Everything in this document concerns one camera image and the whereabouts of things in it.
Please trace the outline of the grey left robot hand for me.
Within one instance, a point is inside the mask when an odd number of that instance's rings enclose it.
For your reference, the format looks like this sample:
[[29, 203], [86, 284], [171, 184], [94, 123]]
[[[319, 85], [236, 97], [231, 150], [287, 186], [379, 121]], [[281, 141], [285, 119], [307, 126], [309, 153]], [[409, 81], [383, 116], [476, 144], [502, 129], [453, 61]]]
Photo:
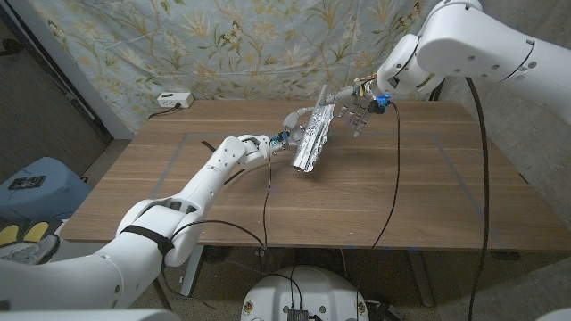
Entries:
[[271, 153], [296, 151], [301, 146], [320, 153], [323, 125], [313, 115], [313, 110], [313, 107], [302, 107], [287, 115], [283, 121], [284, 129], [271, 138], [269, 151]]

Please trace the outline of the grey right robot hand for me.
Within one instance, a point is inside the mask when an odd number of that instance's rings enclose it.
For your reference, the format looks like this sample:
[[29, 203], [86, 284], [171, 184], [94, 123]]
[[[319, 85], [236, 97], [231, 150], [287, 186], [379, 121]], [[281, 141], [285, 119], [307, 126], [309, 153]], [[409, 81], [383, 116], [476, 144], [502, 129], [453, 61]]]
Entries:
[[325, 104], [340, 104], [338, 117], [345, 118], [344, 123], [351, 127], [353, 136], [358, 137], [370, 117], [383, 113], [383, 108], [378, 101], [377, 83], [372, 77], [356, 78], [354, 83], [354, 86], [347, 86], [329, 95]]

